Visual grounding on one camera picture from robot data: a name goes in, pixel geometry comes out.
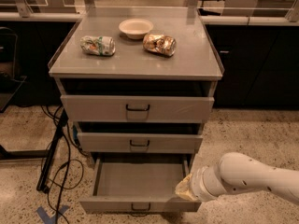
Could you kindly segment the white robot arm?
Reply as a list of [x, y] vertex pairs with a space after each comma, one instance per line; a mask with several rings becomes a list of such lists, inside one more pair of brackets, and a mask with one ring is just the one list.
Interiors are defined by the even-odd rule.
[[209, 202], [222, 195], [260, 190], [299, 204], [299, 172], [231, 152], [224, 154], [217, 164], [188, 174], [177, 184], [175, 193], [184, 200]]

